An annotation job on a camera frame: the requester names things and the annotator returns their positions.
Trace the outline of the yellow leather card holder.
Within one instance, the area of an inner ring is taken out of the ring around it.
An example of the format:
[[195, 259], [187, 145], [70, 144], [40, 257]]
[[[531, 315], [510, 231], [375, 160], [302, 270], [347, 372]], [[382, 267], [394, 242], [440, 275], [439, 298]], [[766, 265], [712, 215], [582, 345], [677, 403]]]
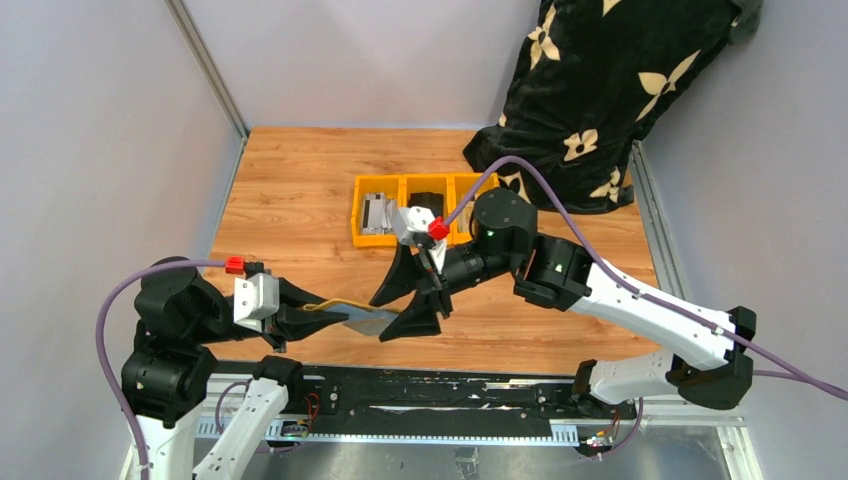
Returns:
[[347, 328], [364, 336], [379, 336], [399, 316], [396, 308], [374, 307], [352, 300], [333, 298], [318, 304], [306, 304], [303, 311], [320, 311], [345, 314], [342, 322]]

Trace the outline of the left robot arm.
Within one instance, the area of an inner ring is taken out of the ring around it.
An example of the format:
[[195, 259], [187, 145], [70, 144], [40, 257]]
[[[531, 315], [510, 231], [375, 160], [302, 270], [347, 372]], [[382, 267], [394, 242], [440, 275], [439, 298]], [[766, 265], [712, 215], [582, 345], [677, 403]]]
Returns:
[[279, 413], [298, 411], [311, 394], [304, 367], [268, 356], [255, 367], [246, 396], [209, 456], [194, 465], [194, 434], [218, 366], [209, 346], [261, 338], [276, 353], [347, 320], [308, 311], [320, 297], [239, 256], [224, 261], [169, 257], [133, 274], [139, 316], [134, 346], [115, 380], [116, 397], [133, 436], [142, 479], [238, 479]]

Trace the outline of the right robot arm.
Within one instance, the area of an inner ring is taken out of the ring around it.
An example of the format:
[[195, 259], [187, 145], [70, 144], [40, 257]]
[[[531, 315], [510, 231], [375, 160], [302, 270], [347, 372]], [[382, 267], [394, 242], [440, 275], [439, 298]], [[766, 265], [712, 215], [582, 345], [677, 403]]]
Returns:
[[753, 380], [746, 343], [753, 311], [700, 307], [636, 280], [592, 257], [570, 240], [543, 234], [536, 208], [505, 188], [480, 194], [468, 242], [435, 240], [435, 217], [403, 207], [395, 218], [398, 245], [371, 298], [379, 307], [403, 296], [409, 305], [380, 334], [381, 341], [435, 336], [455, 294], [502, 275], [529, 304], [600, 318], [646, 337], [654, 353], [619, 361], [590, 359], [575, 374], [571, 403], [584, 417], [639, 397], [676, 394], [709, 409], [737, 407]]

